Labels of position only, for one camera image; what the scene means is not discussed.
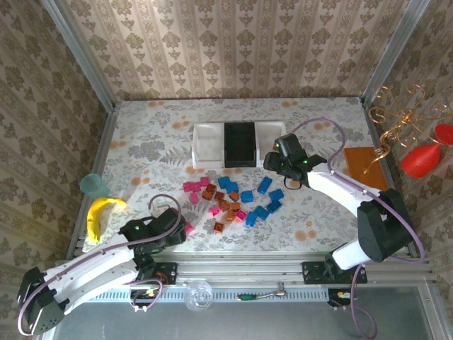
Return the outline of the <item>aluminium frame post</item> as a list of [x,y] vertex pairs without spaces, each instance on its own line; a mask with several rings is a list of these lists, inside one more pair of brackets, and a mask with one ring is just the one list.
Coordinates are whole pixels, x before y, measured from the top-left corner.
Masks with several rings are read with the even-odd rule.
[[364,108],[369,108],[377,97],[375,91],[379,90],[384,84],[430,2],[431,0],[409,1],[394,34],[362,94],[361,100]]
[[88,48],[82,35],[78,32],[76,24],[72,23],[68,10],[60,0],[42,0],[42,4],[49,13],[51,19],[60,31],[65,43],[71,50],[82,72],[90,82],[98,100],[102,103],[107,114],[114,111],[115,99],[108,89],[106,81]]

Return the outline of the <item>large red teardrop ornament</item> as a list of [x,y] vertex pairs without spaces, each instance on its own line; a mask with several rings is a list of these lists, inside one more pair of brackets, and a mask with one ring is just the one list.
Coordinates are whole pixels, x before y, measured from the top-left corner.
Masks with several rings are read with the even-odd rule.
[[413,178],[422,178],[431,172],[440,161],[440,145],[426,144],[413,149],[401,161],[403,172]]

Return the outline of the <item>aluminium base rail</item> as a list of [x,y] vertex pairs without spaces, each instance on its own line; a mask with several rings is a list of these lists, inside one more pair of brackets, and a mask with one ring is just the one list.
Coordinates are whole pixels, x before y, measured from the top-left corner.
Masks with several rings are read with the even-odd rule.
[[[278,281],[299,287],[304,284],[302,264],[323,261],[324,254],[300,251],[162,252],[154,258],[158,262],[178,264],[178,285],[202,279],[219,287],[264,286]],[[436,281],[427,262],[415,265],[387,259],[367,264],[365,270],[367,283],[376,287],[417,286]]]

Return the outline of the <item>black plastic container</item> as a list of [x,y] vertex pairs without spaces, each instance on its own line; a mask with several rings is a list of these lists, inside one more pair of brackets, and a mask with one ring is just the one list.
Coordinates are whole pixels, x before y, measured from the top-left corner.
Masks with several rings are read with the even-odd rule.
[[224,124],[224,167],[256,167],[256,129],[254,122]]

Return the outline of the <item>white plastic container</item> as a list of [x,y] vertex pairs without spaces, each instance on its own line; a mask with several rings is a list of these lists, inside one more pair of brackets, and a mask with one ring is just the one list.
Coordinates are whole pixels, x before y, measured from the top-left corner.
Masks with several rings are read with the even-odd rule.
[[287,130],[285,123],[281,120],[256,121],[254,125],[256,135],[256,166],[262,168],[266,154],[273,151],[275,140],[286,135]]
[[224,123],[198,123],[193,127],[194,169],[224,168]]

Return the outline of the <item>orange wooden board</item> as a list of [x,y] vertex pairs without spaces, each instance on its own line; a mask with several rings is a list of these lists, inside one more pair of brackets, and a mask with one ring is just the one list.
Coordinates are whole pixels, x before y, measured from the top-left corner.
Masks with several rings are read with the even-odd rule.
[[348,147],[344,151],[346,174],[362,184],[386,191],[390,188],[373,147]]

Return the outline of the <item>aluminium table side rail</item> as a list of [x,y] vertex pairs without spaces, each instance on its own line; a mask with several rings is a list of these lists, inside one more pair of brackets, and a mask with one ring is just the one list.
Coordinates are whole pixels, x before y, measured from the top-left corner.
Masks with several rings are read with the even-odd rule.
[[[374,145],[375,158],[380,157],[381,154],[386,151],[390,152],[390,147],[382,146],[380,136],[384,132],[378,123],[375,123],[373,118],[369,115],[369,107],[366,107],[365,102],[362,101],[362,106],[364,108],[365,120],[367,122],[367,127],[372,138]],[[401,190],[401,180],[399,177],[396,179],[392,176],[391,166],[395,166],[395,159],[392,156],[391,152],[384,155],[382,158],[378,159],[376,162],[379,162],[379,165],[382,168],[384,176],[389,184],[390,188],[395,189],[398,193],[401,194],[401,197],[404,198],[403,192]]]
[[[103,128],[96,156],[93,161],[93,166],[91,170],[92,173],[98,175],[103,174],[106,158],[108,155],[108,150],[110,148],[110,143],[112,141],[113,133],[115,131],[119,110],[120,106],[116,105],[105,121],[105,126]],[[89,198],[88,195],[85,194],[81,202],[79,214],[76,219],[74,232],[69,243],[69,248],[65,257],[66,260],[71,260],[74,258],[75,254],[81,253],[81,249],[83,248],[84,240],[86,238],[86,215],[92,202],[93,200]]]

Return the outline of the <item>clear glass bulb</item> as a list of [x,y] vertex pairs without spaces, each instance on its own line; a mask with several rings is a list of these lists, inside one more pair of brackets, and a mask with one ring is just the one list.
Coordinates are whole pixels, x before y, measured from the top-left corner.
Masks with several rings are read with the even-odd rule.
[[213,301],[211,285],[204,280],[194,280],[186,285],[184,302],[186,307],[193,312],[207,310]]

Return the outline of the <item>small red ornament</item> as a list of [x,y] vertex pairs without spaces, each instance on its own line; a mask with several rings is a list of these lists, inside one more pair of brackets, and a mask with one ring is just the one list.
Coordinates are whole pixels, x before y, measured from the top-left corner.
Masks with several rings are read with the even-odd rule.
[[446,145],[453,145],[453,124],[441,123],[435,127],[437,139]]

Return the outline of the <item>black connector bracket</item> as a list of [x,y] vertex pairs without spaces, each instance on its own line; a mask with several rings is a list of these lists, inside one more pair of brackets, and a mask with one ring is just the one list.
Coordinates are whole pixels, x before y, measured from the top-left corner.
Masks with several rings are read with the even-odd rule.
[[331,307],[350,306],[351,304],[350,289],[329,288],[328,304]]
[[160,288],[147,288],[130,291],[130,301],[135,303],[151,303],[162,294]]

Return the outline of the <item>teal plastic cup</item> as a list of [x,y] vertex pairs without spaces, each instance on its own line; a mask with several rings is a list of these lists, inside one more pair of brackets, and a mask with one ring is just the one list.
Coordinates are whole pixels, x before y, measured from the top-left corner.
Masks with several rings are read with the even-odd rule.
[[110,189],[98,174],[88,174],[84,176],[80,181],[79,188],[93,200],[110,196]]

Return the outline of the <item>grey metal panel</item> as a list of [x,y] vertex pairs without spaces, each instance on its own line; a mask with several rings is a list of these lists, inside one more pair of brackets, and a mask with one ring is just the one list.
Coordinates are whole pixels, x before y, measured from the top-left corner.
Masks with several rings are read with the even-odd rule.
[[325,302],[214,302],[201,312],[159,301],[149,312],[126,302],[88,302],[34,340],[453,340],[442,299],[428,287],[366,288],[356,315]]

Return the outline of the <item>yellow banana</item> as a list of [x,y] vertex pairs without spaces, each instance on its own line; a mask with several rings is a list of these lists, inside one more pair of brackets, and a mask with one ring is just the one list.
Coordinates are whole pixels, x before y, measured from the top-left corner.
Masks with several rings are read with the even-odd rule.
[[103,210],[111,204],[117,204],[120,207],[125,207],[127,203],[120,198],[100,197],[93,201],[88,209],[86,216],[86,229],[88,239],[98,243],[101,238],[100,218]]

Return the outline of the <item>green handled tool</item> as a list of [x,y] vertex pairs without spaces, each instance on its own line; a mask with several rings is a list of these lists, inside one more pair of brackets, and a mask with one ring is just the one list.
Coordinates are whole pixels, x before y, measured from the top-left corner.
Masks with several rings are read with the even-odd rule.
[[267,293],[267,294],[252,294],[252,293],[242,293],[236,296],[236,299],[238,301],[256,301],[256,300],[262,300],[266,298],[271,298],[274,297],[275,293]]

